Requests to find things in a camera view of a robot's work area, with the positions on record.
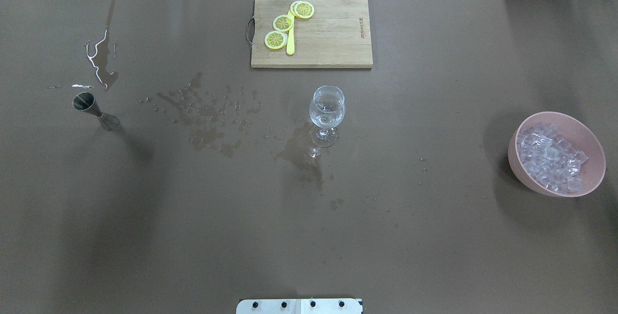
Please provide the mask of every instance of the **metal jigger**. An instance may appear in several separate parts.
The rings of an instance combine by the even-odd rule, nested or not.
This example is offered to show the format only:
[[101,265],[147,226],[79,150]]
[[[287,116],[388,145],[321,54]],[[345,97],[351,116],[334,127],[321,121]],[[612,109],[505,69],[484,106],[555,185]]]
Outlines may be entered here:
[[95,96],[93,96],[90,92],[81,92],[80,94],[77,94],[73,99],[73,107],[77,111],[84,111],[87,114],[94,114],[94,116],[97,116],[97,119],[99,119],[99,122],[101,123],[101,127],[105,130],[112,130],[120,124],[120,121],[116,116],[101,112],[99,105],[97,105],[97,101],[95,100]]

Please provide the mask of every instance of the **wine glass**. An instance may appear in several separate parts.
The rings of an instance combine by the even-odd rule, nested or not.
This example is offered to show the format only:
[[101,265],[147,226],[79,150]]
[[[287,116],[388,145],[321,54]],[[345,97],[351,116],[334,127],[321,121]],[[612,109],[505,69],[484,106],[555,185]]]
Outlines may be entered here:
[[318,147],[329,147],[337,139],[337,127],[346,115],[344,92],[335,86],[316,89],[309,105],[309,116],[315,126],[309,133]]

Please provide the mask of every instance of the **cutting board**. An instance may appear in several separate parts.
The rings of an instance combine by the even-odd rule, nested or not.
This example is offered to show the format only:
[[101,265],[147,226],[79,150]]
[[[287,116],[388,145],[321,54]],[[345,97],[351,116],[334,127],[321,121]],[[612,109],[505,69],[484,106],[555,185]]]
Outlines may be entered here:
[[255,35],[251,49],[254,68],[371,68],[371,30],[367,0],[303,0],[315,7],[310,19],[296,18],[296,52],[271,50],[264,37],[272,21],[287,14],[296,0],[255,0]]

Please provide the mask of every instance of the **plastic container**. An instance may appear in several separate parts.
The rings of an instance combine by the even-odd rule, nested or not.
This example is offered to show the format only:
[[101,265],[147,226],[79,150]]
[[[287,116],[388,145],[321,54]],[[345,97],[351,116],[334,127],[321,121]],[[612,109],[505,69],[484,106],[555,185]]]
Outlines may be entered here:
[[[568,140],[573,147],[583,151],[589,157],[589,160],[581,166],[580,175],[583,185],[581,191],[564,195],[552,192],[536,182],[521,165],[521,160],[519,160],[519,155],[517,154],[517,134],[519,134],[521,129],[532,127],[539,122],[545,124],[554,123],[557,125],[558,128],[560,128],[562,136]],[[526,118],[526,120],[519,125],[510,140],[510,144],[508,144],[508,163],[519,181],[529,189],[552,197],[581,197],[587,195],[601,184],[605,176],[605,153],[603,152],[601,143],[596,139],[596,136],[594,136],[590,129],[583,123],[567,114],[561,114],[559,112],[539,112],[538,114],[533,114]]]

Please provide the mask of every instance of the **gray table surface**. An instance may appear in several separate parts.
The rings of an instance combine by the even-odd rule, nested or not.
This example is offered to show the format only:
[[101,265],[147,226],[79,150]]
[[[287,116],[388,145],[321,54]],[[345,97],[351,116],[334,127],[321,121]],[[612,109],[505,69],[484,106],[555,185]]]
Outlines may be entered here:
[[[0,312],[618,311],[618,0],[369,0],[372,70],[250,68],[253,0],[111,4],[0,0]],[[108,21],[104,91],[84,44]],[[72,84],[122,129],[75,111]],[[312,160],[325,84],[347,113]],[[510,171],[539,111],[604,146],[590,195]]]

